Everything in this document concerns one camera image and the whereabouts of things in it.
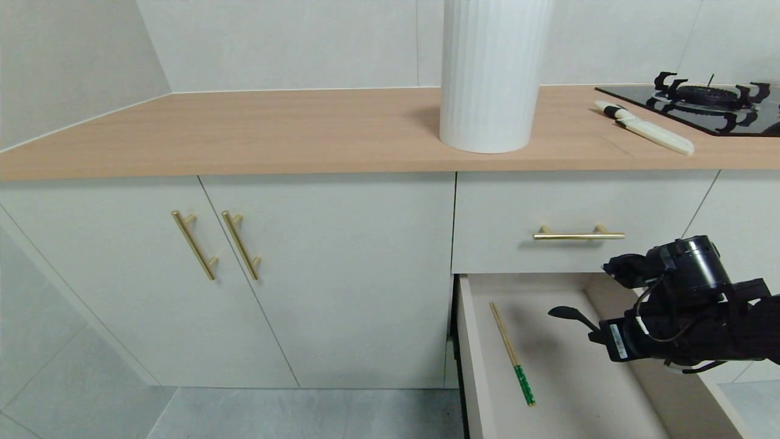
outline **white vase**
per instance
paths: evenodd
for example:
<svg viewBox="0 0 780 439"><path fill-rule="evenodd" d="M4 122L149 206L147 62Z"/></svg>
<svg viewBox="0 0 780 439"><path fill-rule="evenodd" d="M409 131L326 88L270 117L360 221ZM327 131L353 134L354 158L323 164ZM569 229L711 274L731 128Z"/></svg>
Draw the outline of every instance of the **white vase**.
<svg viewBox="0 0 780 439"><path fill-rule="evenodd" d="M528 144L554 0L446 0L439 137L469 152Z"/></svg>

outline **chopsticks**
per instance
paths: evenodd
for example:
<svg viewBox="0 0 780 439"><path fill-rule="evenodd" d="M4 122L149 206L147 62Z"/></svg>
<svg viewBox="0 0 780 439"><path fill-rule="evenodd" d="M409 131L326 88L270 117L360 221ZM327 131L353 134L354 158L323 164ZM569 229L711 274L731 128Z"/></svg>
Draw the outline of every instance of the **chopsticks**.
<svg viewBox="0 0 780 439"><path fill-rule="evenodd" d="M498 324L498 332L501 333L501 338L504 340L506 353L509 354L509 361L512 362L512 367L514 368L515 374L517 375L517 380L520 382L520 388L523 389L523 396L526 399L526 404L528 404L529 407L533 407L536 405L534 394L531 392L531 386L528 384L528 379L526 378L526 374L523 372L523 367L520 365L520 362L517 361L517 355L515 355L515 350L512 348L512 342L509 340L509 336L506 334L504 322L501 320L501 315L498 314L498 309L495 307L494 302L490 302L490 309L493 311L493 317L495 318L496 324Z"/></svg>

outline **gold handle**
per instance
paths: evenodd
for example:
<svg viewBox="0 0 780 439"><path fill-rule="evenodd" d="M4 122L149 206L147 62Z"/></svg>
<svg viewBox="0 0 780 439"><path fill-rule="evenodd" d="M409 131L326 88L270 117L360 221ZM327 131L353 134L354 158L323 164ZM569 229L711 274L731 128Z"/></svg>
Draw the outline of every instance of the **gold handle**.
<svg viewBox="0 0 780 439"><path fill-rule="evenodd" d="M189 244L190 248L193 249L193 253L195 253L198 262L200 262L200 266L203 267L203 271L206 272L208 279L216 279L214 276L214 267L217 265L218 258L215 256L206 262L206 258L203 256L203 252L200 251L200 248L197 246L197 243L193 239L193 235L190 233L190 229L188 227L191 223L195 222L197 216L195 216L193 213L186 218L182 218L182 214L179 213L178 210L171 212L171 215L173 215L173 219L176 221L176 224L179 225L179 229L182 231L182 234L184 234L184 239L187 239L187 244Z"/></svg>
<svg viewBox="0 0 780 439"><path fill-rule="evenodd" d="M602 239L626 239L626 234L620 232L607 231L606 227L601 224L596 224L596 228L593 233L590 234L554 234L550 232L550 228L543 225L539 229L539 233L534 234L536 240L556 240L556 239L573 239L573 240L602 240Z"/></svg>
<svg viewBox="0 0 780 439"><path fill-rule="evenodd" d="M249 273L252 275L252 279L255 280L259 279L259 277L257 276L256 267L260 265L260 256L256 257L255 259L250 259L249 252L246 251L246 247L244 246L243 241L241 241L241 236L239 235L239 228L241 227L241 221L243 220L243 216L241 215L230 216L230 212L225 210L222 213L222 219L225 220L225 224L227 224L228 230L230 231L230 236L233 237L233 240L236 243L236 247L239 248L239 253L241 253L241 259L244 260L244 263L246 264Z"/></svg>

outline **open drawer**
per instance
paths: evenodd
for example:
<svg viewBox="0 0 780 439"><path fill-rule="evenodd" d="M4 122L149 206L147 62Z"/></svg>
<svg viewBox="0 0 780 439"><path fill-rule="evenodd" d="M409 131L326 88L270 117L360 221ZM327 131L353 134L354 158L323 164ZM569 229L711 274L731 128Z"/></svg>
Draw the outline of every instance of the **open drawer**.
<svg viewBox="0 0 780 439"><path fill-rule="evenodd" d="M456 358L472 439L752 437L717 384L671 373L658 360L611 362L584 325L547 315L557 305L592 321L622 315L636 295L606 275L461 275L456 291ZM523 398L490 302L534 407Z"/></svg>

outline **wooden countertop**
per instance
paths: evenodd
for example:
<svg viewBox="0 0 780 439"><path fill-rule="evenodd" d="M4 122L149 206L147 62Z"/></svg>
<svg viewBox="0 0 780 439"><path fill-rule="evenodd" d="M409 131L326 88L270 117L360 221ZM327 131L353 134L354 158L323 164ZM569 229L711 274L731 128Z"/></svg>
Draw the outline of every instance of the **wooden countertop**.
<svg viewBox="0 0 780 439"><path fill-rule="evenodd" d="M542 87L531 142L506 154L438 140L440 91L402 88L167 95L0 154L0 180L249 173L780 169L780 139L714 137L620 102L689 138L686 157L591 110L591 86Z"/></svg>

